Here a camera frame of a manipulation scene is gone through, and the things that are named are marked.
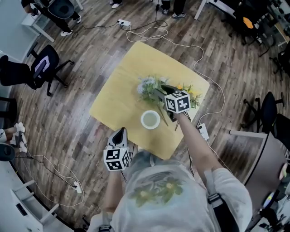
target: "person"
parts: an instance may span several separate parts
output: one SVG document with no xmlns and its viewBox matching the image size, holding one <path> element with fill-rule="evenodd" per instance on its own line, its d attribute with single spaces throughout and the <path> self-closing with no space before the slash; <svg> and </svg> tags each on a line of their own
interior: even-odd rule
<svg viewBox="0 0 290 232">
<path fill-rule="evenodd" d="M 36 8 L 32 9 L 30 6 L 32 3 Z M 61 30 L 63 30 L 60 35 L 67 36 L 70 35 L 73 31 L 68 27 L 67 22 L 64 19 L 60 19 L 53 14 L 51 14 L 48 9 L 46 8 L 49 6 L 48 0 L 21 0 L 22 7 L 24 8 L 27 14 L 31 14 L 32 16 L 38 15 L 38 10 L 40 13 L 48 17 L 51 21 L 53 21 Z M 77 24 L 82 21 L 82 18 L 76 11 L 70 17 L 71 19 L 75 20 Z"/>
<path fill-rule="evenodd" d="M 15 135 L 17 132 L 25 133 L 25 127 L 23 123 L 16 123 L 14 127 L 8 129 L 0 129 L 0 143 L 6 143 L 9 145 L 16 145 Z M 27 153 L 27 147 L 25 146 L 24 142 L 19 143 L 20 148 L 15 148 L 15 153 L 18 154 L 19 152 Z"/>
<path fill-rule="evenodd" d="M 184 4 L 186 0 L 175 0 L 174 6 L 173 6 L 173 18 L 184 18 L 186 14 L 183 12 Z M 162 0 L 162 11 L 163 14 L 168 15 L 169 9 L 170 9 L 170 0 Z"/>
<path fill-rule="evenodd" d="M 119 5 L 123 4 L 122 0 L 110 0 L 109 3 L 112 5 L 112 9 L 115 9 L 119 7 Z"/>
<path fill-rule="evenodd" d="M 181 113 L 176 118 L 201 180 L 206 185 L 206 174 L 211 173 L 216 192 L 227 203 L 239 231 L 245 231 L 252 217 L 247 189 L 220 165 L 187 116 Z M 102 212 L 92 217 L 87 232 L 220 231 L 207 189 L 177 160 L 161 160 L 143 150 L 124 176 L 125 194 L 120 171 L 109 173 Z"/>
</svg>

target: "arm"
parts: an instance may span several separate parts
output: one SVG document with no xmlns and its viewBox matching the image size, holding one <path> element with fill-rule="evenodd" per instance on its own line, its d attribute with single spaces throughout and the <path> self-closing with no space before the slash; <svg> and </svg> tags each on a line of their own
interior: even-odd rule
<svg viewBox="0 0 290 232">
<path fill-rule="evenodd" d="M 104 197 L 103 209 L 107 212 L 113 213 L 123 195 L 121 173 L 119 171 L 111 171 Z"/>
<path fill-rule="evenodd" d="M 189 154 L 193 159 L 194 166 L 200 175 L 203 183 L 206 184 L 204 171 L 222 168 L 207 142 L 199 131 L 191 124 L 185 114 L 175 115 L 183 132 L 185 143 L 188 146 Z"/>
<path fill-rule="evenodd" d="M 27 6 L 25 6 L 23 8 L 27 14 L 33 13 L 33 9 L 31 8 L 30 4 L 28 4 Z"/>
</svg>

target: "white cable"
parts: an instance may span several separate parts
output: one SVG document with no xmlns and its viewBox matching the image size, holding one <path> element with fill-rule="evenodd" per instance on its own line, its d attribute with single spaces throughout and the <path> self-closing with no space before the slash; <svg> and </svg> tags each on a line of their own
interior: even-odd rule
<svg viewBox="0 0 290 232">
<path fill-rule="evenodd" d="M 47 160 L 50 162 L 50 160 L 49 160 L 48 158 L 46 158 L 45 155 L 31 155 L 30 153 L 29 153 L 29 155 L 30 155 L 31 157 L 34 157 L 34 156 L 43 156 L 45 159 L 47 159 Z M 23 164 L 24 164 L 24 166 L 25 166 L 27 172 L 29 173 L 29 175 L 31 176 L 31 178 L 34 180 L 34 182 L 35 182 L 37 188 L 39 189 L 39 191 L 41 192 L 41 194 L 42 194 L 43 196 L 46 197 L 47 200 L 49 200 L 49 201 L 51 201 L 51 202 L 53 202 L 53 203 L 56 203 L 56 204 L 59 204 L 59 205 L 65 206 L 65 207 L 74 207 L 74 206 L 77 206 L 77 205 L 83 203 L 83 200 L 84 200 L 84 198 L 85 198 L 85 192 L 83 191 L 82 184 L 81 184 L 81 182 L 79 181 L 79 179 L 77 178 L 77 176 L 73 173 L 73 171 L 72 171 L 69 167 L 67 167 L 67 166 L 64 165 L 64 164 L 58 164 L 58 170 L 56 170 L 55 167 L 54 167 L 54 165 L 50 162 L 50 163 L 52 164 L 53 168 L 54 168 L 54 169 L 55 169 L 55 170 L 56 170 L 56 171 L 57 171 L 57 172 L 58 172 L 62 177 L 65 177 L 65 178 L 72 178 L 72 177 L 64 176 L 64 175 L 62 175 L 62 174 L 60 173 L 60 171 L 59 171 L 59 166 L 60 166 L 60 165 L 63 165 L 63 166 L 65 166 L 66 168 L 68 168 L 68 169 L 72 172 L 72 174 L 74 175 L 74 177 L 77 179 L 77 181 L 79 182 L 79 184 L 80 184 L 80 186 L 81 186 L 81 188 L 82 188 L 83 196 L 82 196 L 82 201 L 79 202 L 79 203 L 77 203 L 77 204 L 75 204 L 75 205 L 64 205 L 64 204 L 60 204 L 60 203 L 58 203 L 58 202 L 55 202 L 55 201 L 49 199 L 49 198 L 48 198 L 48 197 L 47 197 L 47 196 L 46 196 L 46 195 L 41 191 L 41 189 L 40 189 L 40 187 L 38 186 L 38 184 L 36 183 L 35 179 L 34 179 L 33 176 L 31 175 L 31 173 L 28 171 L 28 168 L 27 168 L 27 166 L 26 166 L 26 164 L 25 164 L 25 162 L 24 162 L 23 159 L 22 159 L 22 161 L 23 161 Z"/>
<path fill-rule="evenodd" d="M 208 144 L 209 148 L 216 154 L 216 156 L 220 159 L 220 161 L 222 161 L 223 165 L 226 166 L 226 164 L 223 162 L 223 160 L 217 155 L 217 153 L 214 151 L 214 149 L 211 148 L 211 146 Z"/>
<path fill-rule="evenodd" d="M 142 36 L 143 33 L 147 32 L 147 31 L 148 31 L 149 29 L 151 29 L 151 28 L 156 28 L 156 29 L 158 29 L 158 30 L 165 31 L 165 34 L 164 34 L 164 35 L 154 35 L 154 36 L 151 36 L 151 37 Z M 142 39 L 141 39 L 141 40 L 129 40 L 129 38 L 128 38 L 128 33 L 135 34 L 135 35 L 137 35 L 137 36 L 139 36 L 139 37 L 141 37 L 141 38 L 143 38 L 143 39 L 145 39 L 145 40 L 142 40 Z M 128 40 L 129 42 L 147 41 L 147 40 L 149 40 L 149 39 L 161 39 L 161 38 L 163 38 L 163 39 L 166 39 L 167 41 L 169 41 L 169 42 L 171 42 L 172 44 L 177 45 L 177 46 L 186 47 L 186 48 L 190 48 L 190 47 L 197 47 L 197 48 L 200 48 L 200 49 L 202 50 L 202 52 L 203 52 L 203 55 L 204 55 L 204 50 L 203 50 L 202 47 L 197 46 L 197 45 L 182 45 L 182 44 L 177 44 L 177 43 L 174 43 L 174 42 L 172 42 L 171 40 L 165 38 L 166 35 L 168 35 L 168 31 L 167 31 L 166 29 L 158 28 L 158 27 L 149 27 L 148 29 L 146 29 L 145 31 L 143 31 L 143 32 L 141 32 L 141 33 L 135 33 L 135 32 L 132 31 L 132 27 L 131 27 L 131 25 L 130 25 L 130 31 L 127 31 L 127 33 L 126 33 L 126 37 L 127 37 L 127 40 Z M 202 116 L 200 117 L 198 123 L 197 123 L 197 127 L 198 127 L 198 125 L 199 125 L 201 119 L 202 119 L 204 116 L 209 115 L 209 114 L 218 114 L 218 113 L 222 112 L 223 107 L 224 107 L 225 102 L 226 102 L 226 97 L 225 97 L 225 95 L 224 95 L 224 93 L 223 93 L 223 90 L 222 90 L 222 88 L 220 87 L 220 85 L 217 84 L 217 83 L 216 83 L 214 80 L 212 80 L 210 77 L 208 77 L 208 76 L 204 75 L 203 73 L 199 72 L 198 70 L 196 70 L 196 68 L 195 68 L 195 65 L 196 65 L 199 61 L 201 61 L 201 60 L 203 59 L 203 55 L 201 56 L 201 58 L 200 58 L 198 61 L 196 61 L 196 62 L 194 63 L 194 65 L 193 65 L 193 69 L 194 69 L 197 73 L 199 73 L 199 74 L 203 75 L 204 77 L 208 78 L 209 80 L 211 80 L 213 83 L 215 83 L 215 84 L 220 88 L 220 90 L 222 91 L 222 95 L 223 95 L 223 104 L 222 104 L 222 108 L 221 108 L 220 111 L 217 111 L 217 112 L 209 112 L 209 113 L 206 113 L 206 114 L 202 115 Z M 211 146 L 210 146 L 209 144 L 208 144 L 208 146 L 209 146 L 209 148 L 210 148 L 210 149 L 211 149 L 211 150 L 216 154 L 216 156 L 217 156 L 217 157 L 222 161 L 222 159 L 217 155 L 217 153 L 214 151 L 214 149 L 212 149 Z"/>
</svg>

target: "power strip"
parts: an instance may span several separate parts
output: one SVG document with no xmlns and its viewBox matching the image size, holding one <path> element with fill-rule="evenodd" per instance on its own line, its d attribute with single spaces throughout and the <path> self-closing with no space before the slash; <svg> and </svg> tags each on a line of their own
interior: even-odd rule
<svg viewBox="0 0 290 232">
<path fill-rule="evenodd" d="M 205 127 L 205 124 L 204 123 L 199 124 L 198 130 L 201 136 L 207 141 L 209 139 L 209 136 L 208 136 L 208 131 L 207 131 L 207 128 Z"/>
<path fill-rule="evenodd" d="M 77 193 L 82 193 L 82 188 L 79 182 L 74 182 L 74 185 L 76 186 L 74 189 L 77 191 Z"/>
<path fill-rule="evenodd" d="M 120 24 L 120 25 L 122 25 L 124 27 L 130 27 L 131 26 L 131 22 L 126 21 L 126 20 L 122 20 L 122 19 L 118 20 L 118 24 Z"/>
</svg>

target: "backpack strap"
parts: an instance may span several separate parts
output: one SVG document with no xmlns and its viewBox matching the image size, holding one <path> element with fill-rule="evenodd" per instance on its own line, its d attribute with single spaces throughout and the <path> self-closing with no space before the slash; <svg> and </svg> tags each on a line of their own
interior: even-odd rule
<svg viewBox="0 0 290 232">
<path fill-rule="evenodd" d="M 239 232 L 237 222 L 227 206 L 227 203 L 223 200 L 221 195 L 216 192 L 212 171 L 205 171 L 204 175 L 207 180 L 207 190 L 209 193 L 208 203 L 213 207 L 221 231 Z"/>
</svg>

